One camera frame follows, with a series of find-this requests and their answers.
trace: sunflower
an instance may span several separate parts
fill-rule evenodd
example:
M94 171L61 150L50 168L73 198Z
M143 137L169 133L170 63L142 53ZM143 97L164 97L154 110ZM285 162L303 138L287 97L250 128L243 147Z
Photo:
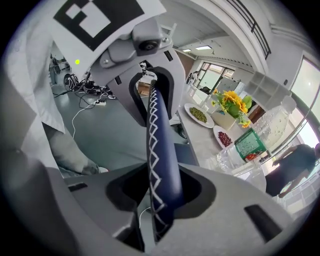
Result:
M226 102L227 102L228 99L229 99L228 97L223 97L223 99L222 99L222 104L226 104Z
M245 114L248 113L248 109L246 108L246 103L241 102L240 110Z
M247 128L247 127L249 127L250 124L251 124L251 121L248 120L247 122L245 122L245 123L242 125L242 128Z
M237 101L241 101L241 98L233 90L224 91L223 95L225 98L233 101L234 103L236 103Z
M240 99L240 100L237 100L236 102L235 102L235 105L236 106L238 106L239 107L239 109L241 109L242 108L242 99Z

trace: green beans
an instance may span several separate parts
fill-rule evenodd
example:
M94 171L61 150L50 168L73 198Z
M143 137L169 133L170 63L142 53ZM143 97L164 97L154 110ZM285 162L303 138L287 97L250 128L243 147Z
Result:
M197 109L195 107L190 107L189 111L190 111L191 115L193 115L199 121L204 122L204 123L207 122L207 118L206 118L205 114L202 111L200 111L199 109Z

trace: white plate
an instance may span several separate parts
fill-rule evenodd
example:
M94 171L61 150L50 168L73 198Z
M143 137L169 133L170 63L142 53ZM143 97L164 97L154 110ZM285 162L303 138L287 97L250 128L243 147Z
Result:
M232 142L235 142L234 139L230 136L230 134L228 134L228 132L225 129L223 129L221 126L216 125L215 127L213 127L213 134L215 136L215 139L223 149L225 149L226 147L225 145L222 144L221 140L219 139L219 132L225 133L226 135L229 136Z
M191 113L190 113L190 108L196 108L198 110L200 110L202 113L204 113L205 117L206 117L206 123L199 121L198 119L196 119ZM191 103L187 103L184 105L184 109L185 111L188 113L188 115L194 120L196 121L199 125L202 125L204 127L207 128L213 128L215 126L215 122L212 120L211 116L207 114L206 111L204 111L203 109L201 109L200 107L198 107L197 105L191 104Z

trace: green label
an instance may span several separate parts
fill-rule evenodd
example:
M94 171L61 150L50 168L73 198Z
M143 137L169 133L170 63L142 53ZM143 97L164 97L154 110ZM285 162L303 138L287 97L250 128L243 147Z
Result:
M241 158L246 162L255 159L267 150L259 136L252 128L238 138L234 142L234 145Z

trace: navy handle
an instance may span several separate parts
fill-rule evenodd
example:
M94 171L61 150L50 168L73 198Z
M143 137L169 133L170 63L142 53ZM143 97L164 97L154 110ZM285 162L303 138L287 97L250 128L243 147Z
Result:
M159 241L184 204L180 171L164 99L151 83L147 111L147 163L154 238Z

